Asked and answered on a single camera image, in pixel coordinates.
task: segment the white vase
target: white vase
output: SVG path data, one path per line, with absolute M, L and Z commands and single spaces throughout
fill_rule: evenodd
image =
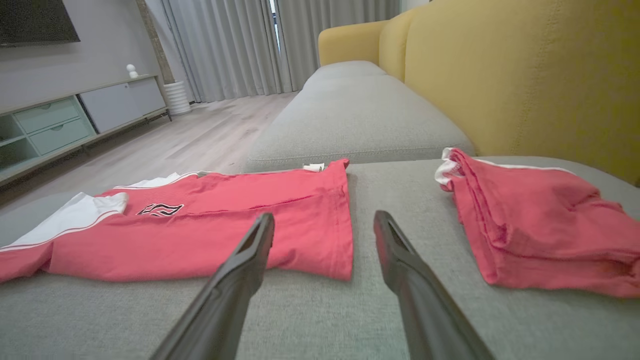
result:
M 191 111 L 189 99 L 187 99 L 187 90 L 184 88 L 184 81 L 178 81 L 173 84 L 165 84 L 164 91 L 169 99 L 169 114 L 182 115 Z

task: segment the wooden floor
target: wooden floor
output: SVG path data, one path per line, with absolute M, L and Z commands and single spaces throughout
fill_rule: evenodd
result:
M 255 139 L 297 93 L 196 104 L 189 114 L 141 124 L 31 179 L 3 188 L 0 215 L 60 192 L 91 192 L 144 179 L 206 170 L 242 171 Z

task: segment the white cabinet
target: white cabinet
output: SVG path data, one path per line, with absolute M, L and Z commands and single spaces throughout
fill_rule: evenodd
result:
M 80 98 L 99 133 L 165 107 L 155 78 L 131 79 L 82 93 Z

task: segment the cabinet drawer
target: cabinet drawer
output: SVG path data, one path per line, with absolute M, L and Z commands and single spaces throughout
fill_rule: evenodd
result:
M 52 102 L 13 115 L 27 133 L 80 116 L 70 99 Z
M 40 154 L 44 155 L 89 135 L 91 133 L 86 128 L 84 121 L 78 119 L 31 135 L 30 139 Z

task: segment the gray curtain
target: gray curtain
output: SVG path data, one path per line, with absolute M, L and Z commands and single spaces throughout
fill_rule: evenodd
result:
M 286 91 L 269 0 L 168 0 L 194 93 L 220 101 Z
M 391 19 L 400 12 L 400 0 L 275 0 L 275 8 L 282 79 L 297 91 L 320 67 L 322 30 Z

